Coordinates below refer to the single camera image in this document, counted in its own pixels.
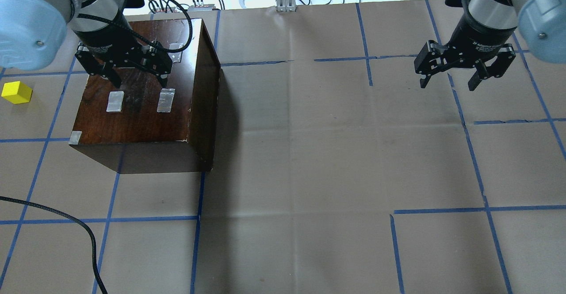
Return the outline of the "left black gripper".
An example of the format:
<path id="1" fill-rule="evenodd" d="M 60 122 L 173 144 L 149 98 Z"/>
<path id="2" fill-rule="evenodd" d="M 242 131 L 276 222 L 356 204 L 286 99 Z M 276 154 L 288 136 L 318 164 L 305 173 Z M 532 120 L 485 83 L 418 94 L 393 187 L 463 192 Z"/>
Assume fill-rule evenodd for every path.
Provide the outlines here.
<path id="1" fill-rule="evenodd" d="M 126 18 L 115 18 L 109 23 L 83 21 L 102 26 L 93 31 L 74 30 L 80 41 L 75 56 L 88 74 L 99 75 L 120 88 L 122 79 L 115 69 L 134 68 L 156 76 L 161 87 L 167 87 L 172 59 L 160 42 L 133 31 Z"/>

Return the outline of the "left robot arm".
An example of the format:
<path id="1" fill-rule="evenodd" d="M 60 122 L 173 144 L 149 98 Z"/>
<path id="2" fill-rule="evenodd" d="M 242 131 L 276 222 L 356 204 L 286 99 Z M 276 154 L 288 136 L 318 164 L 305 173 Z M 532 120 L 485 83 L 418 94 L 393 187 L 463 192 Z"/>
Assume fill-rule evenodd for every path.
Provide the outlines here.
<path id="1" fill-rule="evenodd" d="M 136 33 L 123 13 L 143 6 L 144 0 L 0 0 L 1 67 L 46 68 L 72 30 L 80 42 L 75 56 L 89 75 L 119 88 L 116 70 L 138 69 L 166 87 L 170 50 Z"/>

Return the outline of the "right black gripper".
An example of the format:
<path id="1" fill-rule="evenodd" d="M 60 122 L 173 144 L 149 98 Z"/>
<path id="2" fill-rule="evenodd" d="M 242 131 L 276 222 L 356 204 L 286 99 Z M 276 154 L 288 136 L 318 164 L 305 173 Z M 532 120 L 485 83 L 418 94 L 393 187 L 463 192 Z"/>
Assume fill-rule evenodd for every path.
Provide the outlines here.
<path id="1" fill-rule="evenodd" d="M 433 75 L 451 68 L 476 70 L 468 81 L 469 91 L 485 79 L 501 78 L 516 58 L 508 42 L 514 30 L 493 29 L 461 18 L 449 42 L 428 40 L 414 60 L 414 70 L 421 75 L 420 88 L 426 88 Z"/>

